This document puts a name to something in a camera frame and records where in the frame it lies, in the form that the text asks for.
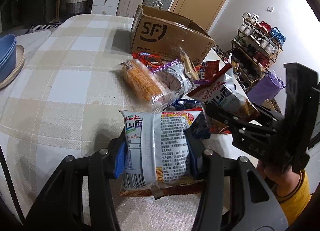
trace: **blue bowl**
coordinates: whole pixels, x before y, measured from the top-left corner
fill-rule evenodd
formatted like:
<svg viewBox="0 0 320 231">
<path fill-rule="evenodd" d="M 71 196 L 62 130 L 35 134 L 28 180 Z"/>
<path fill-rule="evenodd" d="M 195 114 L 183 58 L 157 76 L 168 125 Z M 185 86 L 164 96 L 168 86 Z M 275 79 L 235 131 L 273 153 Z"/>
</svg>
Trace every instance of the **blue bowl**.
<svg viewBox="0 0 320 231">
<path fill-rule="evenodd" d="M 17 43 L 14 34 L 8 34 L 0 38 L 0 63 L 9 54 L 10 50 Z"/>
<path fill-rule="evenodd" d="M 7 76 L 14 70 L 17 62 L 16 48 L 7 56 L 5 61 L 0 66 L 0 82 L 4 81 Z"/>
</svg>

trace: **light switch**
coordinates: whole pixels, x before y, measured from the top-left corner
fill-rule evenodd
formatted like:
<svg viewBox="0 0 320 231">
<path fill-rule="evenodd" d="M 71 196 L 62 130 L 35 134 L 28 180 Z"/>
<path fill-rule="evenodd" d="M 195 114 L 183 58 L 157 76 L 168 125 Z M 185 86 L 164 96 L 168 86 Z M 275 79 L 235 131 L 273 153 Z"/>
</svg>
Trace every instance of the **light switch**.
<svg viewBox="0 0 320 231">
<path fill-rule="evenodd" d="M 269 6 L 267 10 L 272 13 L 273 9 L 273 6 Z"/>
</svg>

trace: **purple bag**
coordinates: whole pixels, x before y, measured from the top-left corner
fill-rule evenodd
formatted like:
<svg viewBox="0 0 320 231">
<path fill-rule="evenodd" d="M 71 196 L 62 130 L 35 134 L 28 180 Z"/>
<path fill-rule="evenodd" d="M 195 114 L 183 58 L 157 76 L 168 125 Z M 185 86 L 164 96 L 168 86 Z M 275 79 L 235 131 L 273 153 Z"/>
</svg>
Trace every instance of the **purple bag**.
<svg viewBox="0 0 320 231">
<path fill-rule="evenodd" d="M 281 78 L 276 76 L 274 71 L 267 71 L 267 74 L 247 94 L 249 100 L 261 105 L 266 99 L 273 99 L 285 85 Z"/>
</svg>

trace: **woven basket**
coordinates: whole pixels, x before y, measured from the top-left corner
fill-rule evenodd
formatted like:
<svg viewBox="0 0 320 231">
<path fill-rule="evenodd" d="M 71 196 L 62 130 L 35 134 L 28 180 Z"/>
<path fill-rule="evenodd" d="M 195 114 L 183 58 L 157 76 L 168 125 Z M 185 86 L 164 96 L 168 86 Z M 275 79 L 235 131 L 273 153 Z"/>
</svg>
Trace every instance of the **woven basket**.
<svg viewBox="0 0 320 231">
<path fill-rule="evenodd" d="M 87 8 L 87 0 L 66 0 L 66 11 L 69 14 L 83 13 Z"/>
</svg>

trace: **beige plate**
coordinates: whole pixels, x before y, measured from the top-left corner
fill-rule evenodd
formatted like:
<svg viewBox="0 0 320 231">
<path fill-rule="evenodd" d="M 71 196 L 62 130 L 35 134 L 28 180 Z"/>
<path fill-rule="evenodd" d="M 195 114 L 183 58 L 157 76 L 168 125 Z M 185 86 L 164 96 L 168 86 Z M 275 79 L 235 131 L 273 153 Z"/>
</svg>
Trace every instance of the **beige plate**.
<svg viewBox="0 0 320 231">
<path fill-rule="evenodd" d="M 22 45 L 17 45 L 16 46 L 16 53 L 17 53 L 16 67 L 13 69 L 13 71 L 10 73 L 10 75 L 7 76 L 7 78 L 3 82 L 0 83 L 0 89 L 4 88 L 11 81 L 13 81 L 14 78 L 21 71 L 21 69 L 22 69 L 22 67 L 24 65 L 25 54 L 24 54 L 24 48 L 23 48 Z"/>
</svg>

